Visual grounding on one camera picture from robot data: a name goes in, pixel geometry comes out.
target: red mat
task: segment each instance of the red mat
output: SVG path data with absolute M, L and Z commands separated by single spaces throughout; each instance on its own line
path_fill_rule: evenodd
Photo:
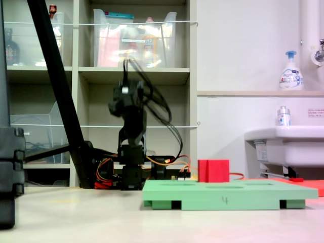
M 298 186 L 305 186 L 309 188 L 318 189 L 318 196 L 324 196 L 324 180 L 314 180 L 314 181 L 303 181 L 303 182 L 293 182 L 285 180 L 282 178 L 271 178 L 271 179 L 248 179 L 248 180 L 275 180 L 281 181 L 289 184 L 294 184 Z

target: black tripod leg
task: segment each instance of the black tripod leg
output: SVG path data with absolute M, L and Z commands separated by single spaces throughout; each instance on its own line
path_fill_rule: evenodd
M 83 188 L 94 188 L 95 176 L 91 149 L 82 136 L 45 0 L 27 0 L 27 2 L 46 61 L 67 140 L 71 146 L 70 154 L 80 185 Z

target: faucet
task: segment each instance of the faucet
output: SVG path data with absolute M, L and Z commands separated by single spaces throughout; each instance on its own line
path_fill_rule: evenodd
M 315 53 L 315 59 L 317 62 L 323 62 L 324 61 L 324 39 L 320 39 L 319 44 L 321 50 Z

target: red block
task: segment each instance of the red block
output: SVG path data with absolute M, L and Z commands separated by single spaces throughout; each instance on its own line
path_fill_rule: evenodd
M 289 180 L 292 182 L 303 182 L 304 178 L 289 178 Z
M 198 160 L 198 182 L 229 182 L 229 160 Z
M 198 182 L 207 182 L 208 175 L 207 175 L 207 159 L 199 159 L 198 160 Z
M 229 182 L 229 160 L 208 160 L 208 182 Z

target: black metal pole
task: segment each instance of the black metal pole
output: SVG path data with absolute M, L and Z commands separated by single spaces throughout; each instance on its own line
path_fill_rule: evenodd
M 27 2 L 46 61 L 80 185 L 83 188 L 94 188 L 92 150 L 82 136 L 45 0 L 27 0 Z
M 0 127 L 10 126 L 3 5 L 0 3 Z
M 27 0 L 69 144 L 84 142 L 45 0 Z

